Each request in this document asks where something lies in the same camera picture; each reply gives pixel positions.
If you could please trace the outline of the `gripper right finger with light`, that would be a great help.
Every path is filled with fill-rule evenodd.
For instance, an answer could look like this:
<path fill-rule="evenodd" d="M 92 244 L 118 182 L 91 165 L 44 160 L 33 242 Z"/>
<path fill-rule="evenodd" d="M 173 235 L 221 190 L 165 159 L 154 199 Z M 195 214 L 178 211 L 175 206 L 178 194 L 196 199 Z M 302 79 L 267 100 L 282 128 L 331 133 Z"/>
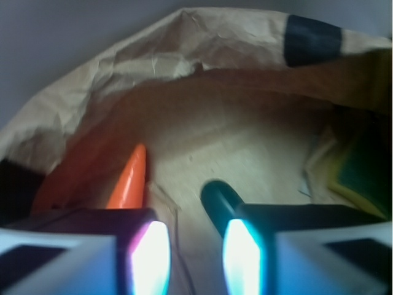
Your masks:
<path fill-rule="evenodd" d="M 230 294 L 391 294 L 392 224 L 344 205 L 240 205 L 222 263 Z"/>

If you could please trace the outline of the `gripper left finger with light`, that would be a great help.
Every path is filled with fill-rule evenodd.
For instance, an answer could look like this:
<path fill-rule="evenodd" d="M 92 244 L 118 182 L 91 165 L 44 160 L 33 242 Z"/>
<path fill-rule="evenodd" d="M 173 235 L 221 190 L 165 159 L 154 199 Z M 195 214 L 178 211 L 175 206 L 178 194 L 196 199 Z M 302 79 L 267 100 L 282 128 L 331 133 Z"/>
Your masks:
<path fill-rule="evenodd" d="M 171 245 L 151 209 L 54 210 L 1 227 L 2 294 L 166 294 Z"/>

